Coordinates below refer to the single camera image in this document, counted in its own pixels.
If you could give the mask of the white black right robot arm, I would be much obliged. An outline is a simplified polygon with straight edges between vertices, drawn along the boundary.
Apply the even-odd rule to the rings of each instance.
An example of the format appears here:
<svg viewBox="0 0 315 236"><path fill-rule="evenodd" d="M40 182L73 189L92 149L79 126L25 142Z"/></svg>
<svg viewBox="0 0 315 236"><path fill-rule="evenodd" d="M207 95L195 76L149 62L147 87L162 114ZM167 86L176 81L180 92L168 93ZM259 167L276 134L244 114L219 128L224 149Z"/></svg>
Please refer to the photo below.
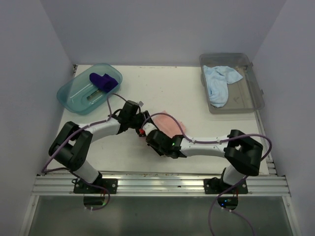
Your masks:
<svg viewBox="0 0 315 236"><path fill-rule="evenodd" d="M251 137L238 138L244 135L239 130L231 130L222 140L203 139L195 141L184 135L170 138L162 131L154 129L146 133L146 143L160 156L173 159L192 156L215 156L226 159L230 165L223 170L219 181L221 191L232 192L237 183L246 176L258 176L263 146Z"/></svg>

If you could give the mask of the dark purple towel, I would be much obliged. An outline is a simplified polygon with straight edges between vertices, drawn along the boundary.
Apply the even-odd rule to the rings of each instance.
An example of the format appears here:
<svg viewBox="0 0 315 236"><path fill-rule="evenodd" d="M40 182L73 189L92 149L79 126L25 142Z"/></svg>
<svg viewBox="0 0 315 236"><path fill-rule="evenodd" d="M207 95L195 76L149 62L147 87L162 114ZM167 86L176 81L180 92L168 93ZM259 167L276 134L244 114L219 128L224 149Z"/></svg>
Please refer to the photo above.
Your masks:
<svg viewBox="0 0 315 236"><path fill-rule="evenodd" d="M106 93L109 93L118 85L118 82L108 74L100 76L96 73L91 73L89 79L94 86Z"/></svg>

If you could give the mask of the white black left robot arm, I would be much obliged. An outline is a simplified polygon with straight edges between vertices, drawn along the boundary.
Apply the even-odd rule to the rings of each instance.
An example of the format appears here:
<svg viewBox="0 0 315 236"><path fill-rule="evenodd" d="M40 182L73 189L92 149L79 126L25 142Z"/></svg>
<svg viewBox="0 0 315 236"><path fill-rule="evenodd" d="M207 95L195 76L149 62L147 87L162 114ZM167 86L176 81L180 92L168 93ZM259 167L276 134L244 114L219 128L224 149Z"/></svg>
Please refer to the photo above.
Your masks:
<svg viewBox="0 0 315 236"><path fill-rule="evenodd" d="M49 148L49 156L63 165L68 171L85 181L85 187L91 193L101 190L101 174L88 161L87 155L91 143L107 136L121 134L134 129L137 134L148 111L141 111L140 106L128 100L124 106L110 114L108 118L90 124L67 122L58 133Z"/></svg>

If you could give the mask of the pink towel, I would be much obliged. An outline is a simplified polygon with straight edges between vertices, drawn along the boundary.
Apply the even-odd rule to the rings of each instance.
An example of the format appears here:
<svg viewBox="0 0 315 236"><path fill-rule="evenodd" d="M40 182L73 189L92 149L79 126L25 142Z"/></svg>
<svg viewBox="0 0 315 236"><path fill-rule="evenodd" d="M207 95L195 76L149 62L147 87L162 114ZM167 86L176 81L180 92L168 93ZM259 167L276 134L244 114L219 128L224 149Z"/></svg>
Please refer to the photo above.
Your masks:
<svg viewBox="0 0 315 236"><path fill-rule="evenodd" d="M175 135L181 135L182 132L176 122L169 116L156 115L152 118L155 125L168 137L172 138Z"/></svg>

